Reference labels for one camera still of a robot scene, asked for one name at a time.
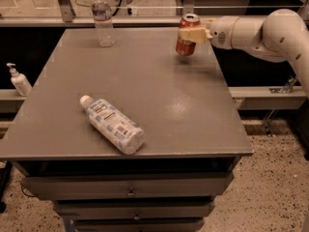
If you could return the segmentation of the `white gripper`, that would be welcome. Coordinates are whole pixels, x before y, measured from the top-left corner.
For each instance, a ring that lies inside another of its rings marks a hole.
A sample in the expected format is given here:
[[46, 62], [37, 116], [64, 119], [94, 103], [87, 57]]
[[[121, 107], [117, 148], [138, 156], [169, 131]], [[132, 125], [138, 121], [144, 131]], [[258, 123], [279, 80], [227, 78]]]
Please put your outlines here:
[[222, 16], [219, 18], [201, 18], [201, 24], [211, 24], [210, 30], [205, 27], [182, 28], [179, 34], [183, 40], [204, 44], [211, 40], [217, 48], [232, 49], [232, 34], [239, 18], [237, 16]]

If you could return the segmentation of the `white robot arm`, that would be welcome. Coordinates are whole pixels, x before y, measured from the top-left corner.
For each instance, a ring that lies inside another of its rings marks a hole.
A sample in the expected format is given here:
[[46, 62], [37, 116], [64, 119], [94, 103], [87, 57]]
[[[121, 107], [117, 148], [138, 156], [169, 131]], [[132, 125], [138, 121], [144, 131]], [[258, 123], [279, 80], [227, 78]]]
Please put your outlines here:
[[266, 17], [222, 16], [181, 28], [182, 40], [211, 42], [217, 48], [238, 49], [265, 61], [287, 61], [309, 97], [309, 31], [294, 11], [280, 9]]

